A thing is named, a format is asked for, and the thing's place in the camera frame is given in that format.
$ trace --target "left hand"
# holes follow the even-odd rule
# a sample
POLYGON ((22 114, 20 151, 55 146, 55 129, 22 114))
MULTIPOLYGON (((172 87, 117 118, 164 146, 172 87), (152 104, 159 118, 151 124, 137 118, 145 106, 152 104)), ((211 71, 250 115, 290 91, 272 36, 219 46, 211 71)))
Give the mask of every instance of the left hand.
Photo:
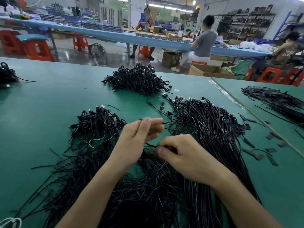
POLYGON ((124 175, 139 160, 144 144, 164 131, 162 122, 162 118, 145 118, 126 124, 107 162, 124 175))

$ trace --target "gray t-shirt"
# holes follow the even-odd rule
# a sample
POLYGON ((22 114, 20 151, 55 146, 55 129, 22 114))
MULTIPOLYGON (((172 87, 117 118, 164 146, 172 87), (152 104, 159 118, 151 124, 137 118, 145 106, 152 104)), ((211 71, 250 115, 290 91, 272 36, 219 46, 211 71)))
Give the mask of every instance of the gray t-shirt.
POLYGON ((214 30, 208 30, 201 33, 195 43, 198 44, 194 51, 194 55, 198 57, 210 57, 211 49, 218 34, 214 30))

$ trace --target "green work surface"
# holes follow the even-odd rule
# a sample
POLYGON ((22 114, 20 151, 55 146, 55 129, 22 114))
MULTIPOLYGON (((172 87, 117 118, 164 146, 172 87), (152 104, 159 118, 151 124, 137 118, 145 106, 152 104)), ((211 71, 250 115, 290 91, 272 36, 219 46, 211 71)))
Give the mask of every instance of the green work surface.
MULTIPOLYGON (((132 122, 144 117, 161 117, 155 109, 146 103, 147 97, 131 91, 113 92, 110 85, 101 80, 112 74, 113 68, 53 63, 23 59, 5 61, 19 77, 37 80, 37 83, 21 81, 11 88, 0 89, 0 220, 14 216, 15 212, 30 195, 45 181, 52 169, 32 167, 53 165, 57 157, 49 151, 51 147, 57 153, 63 153, 69 146, 71 130, 77 115, 96 105, 112 105, 117 115, 132 122)), ((185 98, 209 99, 216 106, 224 107, 242 123, 237 113, 246 118, 255 119, 248 111, 228 100, 210 82, 211 78, 182 74, 157 73, 173 86, 171 92, 185 98)), ((232 81, 231 86, 240 88, 242 82, 232 81)), ((164 101, 161 93, 150 97, 149 101, 159 108, 164 101)), ((165 110, 170 110, 165 102, 165 110)), ((250 123, 251 130, 245 137, 258 149, 275 147, 278 153, 274 158, 279 166, 273 166, 265 157, 255 160, 242 153, 253 184, 264 207, 284 226, 301 227, 304 224, 304 159, 291 147, 280 148, 277 139, 268 140, 269 129, 250 123)), ((165 131, 162 137, 168 136, 165 131)), ((251 148, 240 139, 241 145, 251 148)), ((42 198, 27 205, 21 217, 28 214, 42 198)), ((46 213, 37 213, 26 218, 22 228, 42 227, 46 213)))
POLYGON ((255 99, 255 101, 250 100, 248 96, 244 95, 243 92, 241 91, 241 88, 245 88, 247 86, 263 86, 272 89, 279 89, 281 92, 287 91, 288 94, 304 101, 304 88, 290 86, 290 85, 279 85, 279 84, 270 84, 270 83, 261 83, 261 82, 243 81, 243 80, 238 80, 237 82, 235 82, 234 80, 222 79, 222 78, 214 78, 214 80, 231 96, 233 96, 238 101, 242 102, 247 107, 247 109, 249 109, 258 118, 260 118, 263 121, 270 122, 270 124, 268 124, 269 127, 275 130, 276 133, 279 134, 281 137, 283 137, 285 141, 287 141, 292 147, 294 147, 296 150, 298 150, 300 153, 304 155, 304 147, 303 147, 304 140, 294 130, 297 129, 297 131, 304 136, 304 129, 294 124, 291 124, 289 122, 286 122, 280 118, 277 118, 276 116, 271 115, 270 113, 267 113, 261 110, 260 108, 254 106, 257 105, 275 115, 285 118, 283 115, 265 108, 265 106, 267 105, 264 104, 262 101, 258 99, 255 99))

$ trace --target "red plastic stool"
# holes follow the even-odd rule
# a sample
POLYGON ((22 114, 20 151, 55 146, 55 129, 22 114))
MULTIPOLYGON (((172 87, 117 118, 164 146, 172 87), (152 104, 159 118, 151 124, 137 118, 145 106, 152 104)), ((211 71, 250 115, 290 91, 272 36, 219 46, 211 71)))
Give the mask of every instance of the red plastic stool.
POLYGON ((27 53, 27 57, 29 59, 38 60, 38 61, 49 61, 49 62, 55 61, 46 41, 30 40, 24 42, 23 45, 27 53))
POLYGON ((84 34, 79 34, 79 33, 72 33, 72 34, 76 36, 76 40, 75 40, 75 37, 73 37, 74 49, 76 49, 76 46, 77 46, 78 50, 82 51, 82 49, 85 49, 86 47, 89 46, 88 40, 86 38, 83 38, 83 36, 85 36, 84 34))
POLYGON ((248 81, 248 80, 250 79, 250 77, 251 77, 251 72, 252 72, 252 68, 251 68, 251 67, 249 67, 249 69, 248 69, 248 72, 247 72, 246 76, 245 76, 245 77, 243 77, 243 80, 248 81))
POLYGON ((207 65, 207 62, 195 62, 195 61, 192 61, 192 62, 191 62, 191 64, 207 65))
POLYGON ((11 30, 0 31, 0 40, 5 53, 13 52, 18 55, 25 55, 22 42, 16 38, 19 34, 19 32, 11 30))
POLYGON ((143 57, 149 57, 150 55, 149 46, 143 46, 142 48, 140 47, 141 45, 139 46, 138 55, 142 54, 143 57))
POLYGON ((283 70, 267 67, 262 75, 256 80, 257 82, 265 82, 265 83, 277 83, 279 78, 281 77, 283 70), (274 76, 269 79, 269 74, 274 73, 274 76))
MULTIPOLYGON (((291 80, 293 79, 293 76, 296 75, 298 72, 302 71, 301 69, 294 68, 292 69, 287 76, 285 76, 279 84, 289 85, 291 80)), ((293 86, 299 86, 301 84, 301 81, 304 79, 304 71, 302 71, 299 76, 294 80, 294 82, 291 84, 293 86)))

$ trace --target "person in brown shirt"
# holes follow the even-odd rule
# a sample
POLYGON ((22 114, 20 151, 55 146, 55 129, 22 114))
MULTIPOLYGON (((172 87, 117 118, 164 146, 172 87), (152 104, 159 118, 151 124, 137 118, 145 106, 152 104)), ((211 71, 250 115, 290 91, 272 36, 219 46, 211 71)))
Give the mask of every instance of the person in brown shirt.
POLYGON ((285 69, 289 59, 298 52, 296 40, 298 40, 299 36, 300 34, 296 31, 289 33, 285 38, 285 43, 272 53, 271 59, 255 62, 252 65, 250 80, 256 81, 268 67, 285 69))
MULTIPOLYGON (((143 30, 143 29, 145 29, 147 24, 148 24, 147 29, 152 30, 152 26, 154 26, 154 21, 153 21, 151 16, 149 17, 148 22, 142 22, 142 20, 140 19, 138 24, 137 24, 136 29, 141 28, 143 30)), ((137 46, 138 45, 133 45, 133 53, 132 53, 132 55, 130 55, 130 58, 135 58, 135 51, 137 49, 137 46)), ((154 58, 152 57, 152 53, 153 53, 154 49, 155 49, 155 47, 150 47, 150 54, 149 54, 149 57, 148 57, 148 59, 151 59, 152 61, 154 61, 154 58)))

